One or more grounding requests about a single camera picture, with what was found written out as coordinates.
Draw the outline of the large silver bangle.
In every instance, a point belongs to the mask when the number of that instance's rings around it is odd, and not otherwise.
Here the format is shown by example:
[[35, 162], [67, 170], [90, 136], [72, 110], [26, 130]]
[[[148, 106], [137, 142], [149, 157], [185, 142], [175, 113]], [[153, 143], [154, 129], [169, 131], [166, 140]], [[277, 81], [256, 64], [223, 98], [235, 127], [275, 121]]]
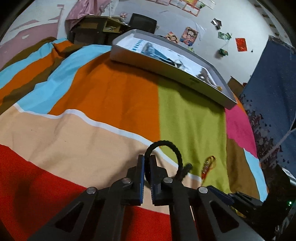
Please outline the large silver bangle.
[[179, 59], [177, 59], [176, 61], [174, 61], [174, 65], [175, 65], [175, 67], [181, 69], [182, 71], [184, 71], [185, 68], [186, 68], [185, 65], [182, 63], [182, 61], [179, 60]]

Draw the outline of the colourful striped bed blanket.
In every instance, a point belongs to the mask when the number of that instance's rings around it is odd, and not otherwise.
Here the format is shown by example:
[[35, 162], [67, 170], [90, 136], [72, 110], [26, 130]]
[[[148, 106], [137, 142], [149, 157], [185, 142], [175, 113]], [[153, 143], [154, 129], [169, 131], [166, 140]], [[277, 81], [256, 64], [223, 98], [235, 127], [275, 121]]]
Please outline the colourful striped bed blanket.
[[267, 186], [240, 103], [113, 62], [110, 47], [47, 38], [1, 70], [1, 240], [27, 240], [87, 187], [124, 177], [153, 142], [193, 169], [184, 185], [259, 200]]

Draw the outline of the blue fabric wardrobe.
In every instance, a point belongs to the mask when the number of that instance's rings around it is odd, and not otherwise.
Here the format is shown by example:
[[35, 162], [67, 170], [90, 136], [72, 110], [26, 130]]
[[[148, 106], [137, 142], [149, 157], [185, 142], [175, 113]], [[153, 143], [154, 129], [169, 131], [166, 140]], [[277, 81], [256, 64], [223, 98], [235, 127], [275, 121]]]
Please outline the blue fabric wardrobe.
[[260, 162], [295, 174], [295, 48], [270, 36], [239, 99]]

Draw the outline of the grey cardboard tray box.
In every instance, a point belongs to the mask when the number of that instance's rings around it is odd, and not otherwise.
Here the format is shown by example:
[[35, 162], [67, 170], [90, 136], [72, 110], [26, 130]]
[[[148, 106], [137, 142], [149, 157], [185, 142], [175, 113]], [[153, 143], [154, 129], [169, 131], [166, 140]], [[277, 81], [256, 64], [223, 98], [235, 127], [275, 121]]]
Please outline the grey cardboard tray box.
[[112, 41], [110, 58], [170, 78], [227, 109], [237, 104], [234, 94], [212, 64], [163, 37], [130, 30]]

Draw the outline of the red square paper decoration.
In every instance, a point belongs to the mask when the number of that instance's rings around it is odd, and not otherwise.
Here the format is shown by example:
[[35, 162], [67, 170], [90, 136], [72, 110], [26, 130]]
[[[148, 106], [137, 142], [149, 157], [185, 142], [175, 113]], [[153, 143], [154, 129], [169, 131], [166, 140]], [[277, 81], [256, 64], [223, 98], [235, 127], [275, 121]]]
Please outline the red square paper decoration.
[[245, 38], [236, 38], [235, 42], [236, 42], [238, 52], [246, 52], [247, 51], [247, 44], [246, 44]]

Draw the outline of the green photo cards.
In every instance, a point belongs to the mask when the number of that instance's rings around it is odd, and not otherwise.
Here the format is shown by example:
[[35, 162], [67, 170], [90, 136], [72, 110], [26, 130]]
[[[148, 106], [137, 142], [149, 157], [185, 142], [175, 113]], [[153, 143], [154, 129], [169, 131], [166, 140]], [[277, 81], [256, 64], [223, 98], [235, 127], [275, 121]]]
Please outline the green photo cards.
[[229, 41], [232, 38], [232, 36], [230, 33], [218, 32], [218, 38], [224, 41]]

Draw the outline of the anime boy poster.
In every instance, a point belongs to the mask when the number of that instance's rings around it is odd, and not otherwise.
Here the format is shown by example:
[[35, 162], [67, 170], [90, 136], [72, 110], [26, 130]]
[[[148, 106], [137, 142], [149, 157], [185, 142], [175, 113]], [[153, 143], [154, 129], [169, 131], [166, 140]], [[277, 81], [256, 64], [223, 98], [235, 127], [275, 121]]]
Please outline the anime boy poster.
[[194, 30], [191, 27], [186, 27], [183, 34], [180, 37], [180, 42], [191, 47], [197, 39], [198, 31]]

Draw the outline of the cartoon family poster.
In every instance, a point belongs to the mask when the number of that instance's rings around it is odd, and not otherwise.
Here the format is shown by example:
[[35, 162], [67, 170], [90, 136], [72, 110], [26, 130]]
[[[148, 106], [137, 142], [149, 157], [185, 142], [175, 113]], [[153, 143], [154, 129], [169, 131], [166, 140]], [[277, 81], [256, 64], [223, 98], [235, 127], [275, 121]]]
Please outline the cartoon family poster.
[[178, 37], [173, 33], [173, 32], [169, 32], [167, 33], [167, 35], [165, 36], [165, 38], [173, 43], [178, 44], [179, 43], [179, 39]]

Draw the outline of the black white photo cards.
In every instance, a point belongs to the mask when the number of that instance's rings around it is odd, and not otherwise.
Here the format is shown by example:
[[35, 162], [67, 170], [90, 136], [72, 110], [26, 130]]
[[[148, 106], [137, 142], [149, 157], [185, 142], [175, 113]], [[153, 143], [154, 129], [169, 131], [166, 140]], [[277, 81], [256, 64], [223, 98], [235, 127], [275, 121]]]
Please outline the black white photo cards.
[[211, 23], [215, 26], [215, 28], [216, 28], [217, 30], [220, 30], [221, 27], [222, 27], [222, 21], [217, 20], [216, 18], [214, 18], [214, 19], [211, 21]]

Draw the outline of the dark wooden desk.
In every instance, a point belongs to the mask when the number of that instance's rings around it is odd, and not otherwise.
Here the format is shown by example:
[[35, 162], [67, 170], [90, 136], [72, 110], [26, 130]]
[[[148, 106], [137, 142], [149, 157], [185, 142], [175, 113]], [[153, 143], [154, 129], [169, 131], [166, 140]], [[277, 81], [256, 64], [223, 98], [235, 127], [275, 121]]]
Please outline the dark wooden desk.
[[119, 19], [107, 16], [85, 16], [69, 31], [67, 39], [80, 45], [112, 45], [114, 39], [131, 30]]

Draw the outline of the black office chair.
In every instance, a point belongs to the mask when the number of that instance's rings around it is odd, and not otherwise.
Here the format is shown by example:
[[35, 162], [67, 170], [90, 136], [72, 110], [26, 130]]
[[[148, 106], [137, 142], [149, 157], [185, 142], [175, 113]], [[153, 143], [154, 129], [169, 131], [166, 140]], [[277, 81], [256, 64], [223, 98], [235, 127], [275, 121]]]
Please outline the black office chair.
[[154, 34], [157, 27], [157, 21], [148, 16], [133, 13], [128, 25], [132, 29], [142, 30]]

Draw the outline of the pink curtain right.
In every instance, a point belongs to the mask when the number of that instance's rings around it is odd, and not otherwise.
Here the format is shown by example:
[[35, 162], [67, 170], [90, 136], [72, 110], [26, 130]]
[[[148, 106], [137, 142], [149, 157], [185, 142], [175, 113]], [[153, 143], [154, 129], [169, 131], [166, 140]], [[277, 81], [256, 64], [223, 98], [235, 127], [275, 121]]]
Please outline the pink curtain right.
[[67, 15], [65, 27], [67, 30], [73, 28], [82, 18], [86, 16], [100, 16], [111, 0], [80, 0], [74, 4]]

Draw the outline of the wall certificates cluster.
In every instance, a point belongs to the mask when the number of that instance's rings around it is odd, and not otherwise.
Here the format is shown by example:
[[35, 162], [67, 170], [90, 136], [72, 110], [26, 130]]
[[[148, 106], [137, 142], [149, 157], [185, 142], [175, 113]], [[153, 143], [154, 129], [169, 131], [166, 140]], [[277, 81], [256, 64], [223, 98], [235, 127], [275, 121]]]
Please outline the wall certificates cluster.
[[216, 3], [211, 0], [151, 0], [154, 3], [164, 6], [175, 6], [191, 15], [198, 16], [203, 8], [214, 9]]

